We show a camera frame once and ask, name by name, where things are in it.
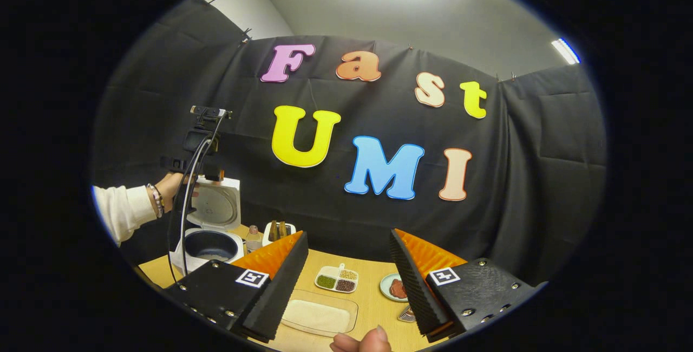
rice cooker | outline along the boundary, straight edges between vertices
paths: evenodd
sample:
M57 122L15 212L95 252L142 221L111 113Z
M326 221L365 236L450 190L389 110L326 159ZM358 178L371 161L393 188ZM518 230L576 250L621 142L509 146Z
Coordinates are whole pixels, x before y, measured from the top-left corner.
M187 220L199 226L187 229L184 234L188 273L210 260L231 263L242 258L243 240L228 232L240 225L240 181L223 178L221 182L198 177L199 196L192 198L196 210ZM171 263L183 273L181 241L171 254Z

blue letter m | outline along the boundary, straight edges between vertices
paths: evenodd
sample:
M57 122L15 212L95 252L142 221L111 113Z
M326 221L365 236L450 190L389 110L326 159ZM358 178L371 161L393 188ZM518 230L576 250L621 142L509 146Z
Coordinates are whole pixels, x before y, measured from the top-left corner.
M353 194L368 193L366 176L371 176L373 192L381 194L385 187L392 182L388 196L394 199L409 200L414 198L414 175L416 165L423 156L423 147L405 144L399 148L394 157L388 162L385 159L383 146L377 138L359 135L354 138L358 149L354 176L344 189Z

person's hand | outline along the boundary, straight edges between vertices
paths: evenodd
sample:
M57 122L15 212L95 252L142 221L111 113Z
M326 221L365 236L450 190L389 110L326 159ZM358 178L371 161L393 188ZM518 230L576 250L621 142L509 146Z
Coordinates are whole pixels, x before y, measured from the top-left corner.
M330 348L334 352L392 352L392 347L388 342L388 334L380 325L369 330L361 341L339 333L334 337L334 342L330 344Z
M161 192L161 197L164 199L164 212L169 212L173 209L173 197L178 191L180 181L183 179L183 174L168 172L160 182L156 183L156 189ZM188 176L185 177L183 185L188 184ZM195 184L195 188L200 187L200 184ZM198 192L193 192L193 197L197 197Z

clear plastic container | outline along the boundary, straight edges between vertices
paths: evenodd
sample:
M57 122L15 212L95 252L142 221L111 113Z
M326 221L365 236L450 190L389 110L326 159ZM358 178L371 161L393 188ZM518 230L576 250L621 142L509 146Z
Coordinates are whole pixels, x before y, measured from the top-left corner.
M282 324L314 335L334 337L337 333L351 332L357 315L358 305L354 301L294 290Z

black curtain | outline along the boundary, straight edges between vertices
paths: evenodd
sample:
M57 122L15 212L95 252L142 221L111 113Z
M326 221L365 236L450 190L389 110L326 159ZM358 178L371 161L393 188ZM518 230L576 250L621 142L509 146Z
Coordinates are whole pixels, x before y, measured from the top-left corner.
M97 116L94 184L140 186L165 171L161 155L182 155L194 122L192 105L233 111L222 125L220 152L208 162L240 179L243 224L285 220L310 232L310 247L389 261L388 231L397 227L472 259L493 258L528 283L546 280L590 226L606 164L596 89L581 66L511 81L448 58L383 41L291 36L241 43L243 32L204 0L187 0L147 31L115 71ZM262 83L278 44L314 44L284 83ZM340 80L343 54L378 55L377 81ZM445 82L440 108L416 100L416 76ZM463 107L460 83L487 91L476 119ZM312 147L312 113L342 116L326 159L312 168L280 162L271 147L274 108L298 106L295 147ZM404 144L423 147L414 199L344 190L356 162L352 140L378 138L386 158ZM463 201L444 201L443 151L471 152ZM155 221L122 245L138 264L166 253L165 224Z

